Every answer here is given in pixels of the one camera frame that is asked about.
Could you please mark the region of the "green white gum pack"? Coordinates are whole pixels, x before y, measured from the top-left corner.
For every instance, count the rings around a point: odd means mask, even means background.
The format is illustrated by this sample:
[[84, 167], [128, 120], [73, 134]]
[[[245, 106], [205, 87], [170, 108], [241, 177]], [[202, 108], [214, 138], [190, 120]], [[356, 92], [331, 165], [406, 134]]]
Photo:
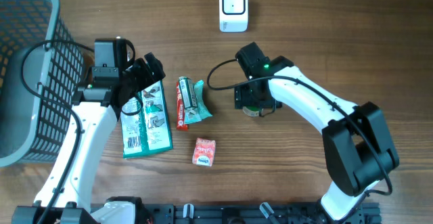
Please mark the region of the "green white gum pack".
[[186, 76], [181, 76], [179, 77], [178, 82], [185, 109], [198, 108], [196, 93], [194, 91], [192, 80]]

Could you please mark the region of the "light teal sachet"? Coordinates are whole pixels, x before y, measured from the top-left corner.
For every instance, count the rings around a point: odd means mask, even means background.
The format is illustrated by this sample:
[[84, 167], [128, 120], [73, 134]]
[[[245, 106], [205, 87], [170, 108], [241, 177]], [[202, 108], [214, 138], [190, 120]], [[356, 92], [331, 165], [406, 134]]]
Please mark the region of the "light teal sachet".
[[185, 109], [185, 123], [187, 125], [193, 124], [196, 122], [200, 122], [205, 118], [211, 117], [212, 114], [208, 111], [207, 107], [204, 104], [203, 100], [203, 81], [198, 81], [196, 83], [193, 82], [194, 91], [196, 93], [198, 108], [193, 109]]

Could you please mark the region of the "pink tissue pack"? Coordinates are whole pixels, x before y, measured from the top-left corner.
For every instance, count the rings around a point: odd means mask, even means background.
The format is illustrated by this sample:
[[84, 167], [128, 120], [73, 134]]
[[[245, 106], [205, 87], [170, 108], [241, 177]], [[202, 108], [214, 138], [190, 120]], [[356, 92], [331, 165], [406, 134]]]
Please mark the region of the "pink tissue pack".
[[198, 166], [211, 167], [214, 162], [216, 141], [197, 138], [192, 163]]

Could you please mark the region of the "red chocolate bar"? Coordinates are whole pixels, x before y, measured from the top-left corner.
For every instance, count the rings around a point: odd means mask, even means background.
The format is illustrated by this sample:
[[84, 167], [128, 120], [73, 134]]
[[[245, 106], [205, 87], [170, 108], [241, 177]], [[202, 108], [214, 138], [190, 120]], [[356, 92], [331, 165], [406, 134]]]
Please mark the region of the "red chocolate bar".
[[179, 83], [176, 84], [177, 91], [177, 130], [178, 131], [188, 131], [188, 125], [185, 124], [185, 109], [183, 105], [181, 90], [179, 88]]

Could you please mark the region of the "large green white packet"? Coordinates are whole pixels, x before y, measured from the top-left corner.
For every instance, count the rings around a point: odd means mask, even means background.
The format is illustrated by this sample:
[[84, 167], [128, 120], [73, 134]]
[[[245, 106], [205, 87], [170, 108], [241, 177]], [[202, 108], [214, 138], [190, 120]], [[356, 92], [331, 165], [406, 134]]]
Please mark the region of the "large green white packet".
[[173, 149], [161, 81], [136, 94], [120, 115], [123, 157], [139, 158]]

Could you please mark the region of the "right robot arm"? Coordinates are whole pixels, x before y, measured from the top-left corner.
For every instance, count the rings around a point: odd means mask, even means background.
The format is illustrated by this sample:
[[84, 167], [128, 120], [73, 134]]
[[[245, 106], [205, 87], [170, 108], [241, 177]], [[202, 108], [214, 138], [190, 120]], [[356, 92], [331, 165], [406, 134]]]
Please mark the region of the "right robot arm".
[[361, 106], [341, 99], [308, 79], [289, 59], [270, 60], [256, 43], [235, 55], [247, 82], [235, 88], [235, 108], [265, 117], [284, 105], [311, 123], [323, 139], [332, 179], [319, 201], [327, 221], [343, 223], [375, 185], [399, 166], [385, 116], [372, 102]]

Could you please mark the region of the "green lid jar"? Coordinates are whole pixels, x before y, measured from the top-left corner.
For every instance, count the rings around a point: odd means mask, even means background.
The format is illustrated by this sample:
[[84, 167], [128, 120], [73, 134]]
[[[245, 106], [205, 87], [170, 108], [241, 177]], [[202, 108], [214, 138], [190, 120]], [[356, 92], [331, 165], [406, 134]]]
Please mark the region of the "green lid jar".
[[244, 106], [242, 108], [244, 114], [250, 117], [258, 117], [260, 116], [261, 109], [254, 106]]

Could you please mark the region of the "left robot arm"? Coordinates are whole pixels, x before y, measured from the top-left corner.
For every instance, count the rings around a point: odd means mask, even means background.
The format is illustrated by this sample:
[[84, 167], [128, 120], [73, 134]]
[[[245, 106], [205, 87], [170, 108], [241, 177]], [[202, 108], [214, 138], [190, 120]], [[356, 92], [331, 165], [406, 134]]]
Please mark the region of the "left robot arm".
[[75, 89], [70, 104], [32, 90], [29, 93], [65, 109], [72, 120], [48, 180], [31, 206], [17, 206], [12, 223], [149, 223], [151, 215], [138, 197], [112, 197], [91, 210], [91, 192], [105, 144], [122, 107], [144, 89], [165, 77], [153, 53], [127, 56], [133, 45], [126, 39], [97, 39], [95, 63]]

